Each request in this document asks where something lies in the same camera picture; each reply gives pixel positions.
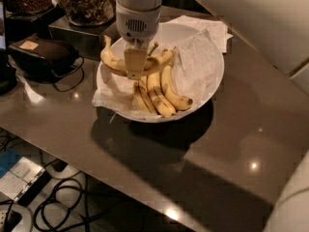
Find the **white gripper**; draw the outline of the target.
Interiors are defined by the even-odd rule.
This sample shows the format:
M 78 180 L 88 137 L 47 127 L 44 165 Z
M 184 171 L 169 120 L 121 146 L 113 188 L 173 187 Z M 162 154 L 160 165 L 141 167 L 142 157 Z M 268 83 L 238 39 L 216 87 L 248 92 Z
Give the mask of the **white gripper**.
M 132 1 L 116 3 L 116 25 L 121 37 L 127 41 L 124 56 L 128 79 L 139 80 L 142 77 L 148 55 L 148 43 L 157 30 L 161 14 L 160 3 Z

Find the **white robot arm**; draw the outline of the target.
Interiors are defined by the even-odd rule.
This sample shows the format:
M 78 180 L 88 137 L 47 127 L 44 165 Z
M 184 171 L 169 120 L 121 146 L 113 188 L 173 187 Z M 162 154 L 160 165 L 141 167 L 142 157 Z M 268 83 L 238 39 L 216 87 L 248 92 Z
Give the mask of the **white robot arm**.
M 199 0 L 309 95 L 309 0 Z M 297 166 L 267 232 L 308 232 L 308 158 Z

